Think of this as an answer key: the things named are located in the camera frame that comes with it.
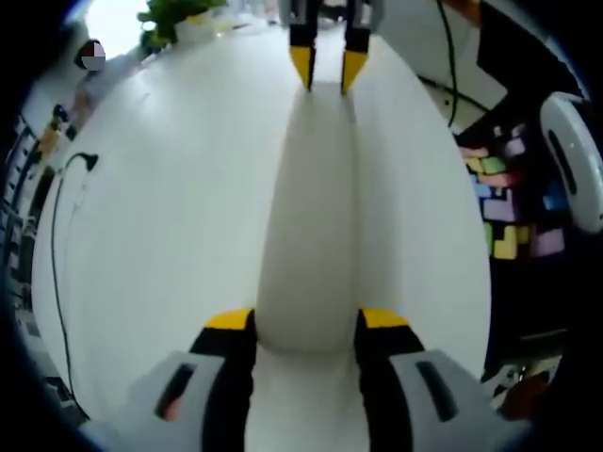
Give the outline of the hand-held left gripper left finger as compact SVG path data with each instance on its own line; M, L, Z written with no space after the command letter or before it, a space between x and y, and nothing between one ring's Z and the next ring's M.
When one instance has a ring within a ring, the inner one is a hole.
M215 315L189 351L155 365L82 433L99 451L242 451L256 348L252 308Z

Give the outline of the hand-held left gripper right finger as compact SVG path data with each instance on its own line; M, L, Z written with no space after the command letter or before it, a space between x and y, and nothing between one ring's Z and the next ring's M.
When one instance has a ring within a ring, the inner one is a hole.
M477 379L425 349L400 315L360 309L354 352L370 450L523 450L530 422L504 418Z

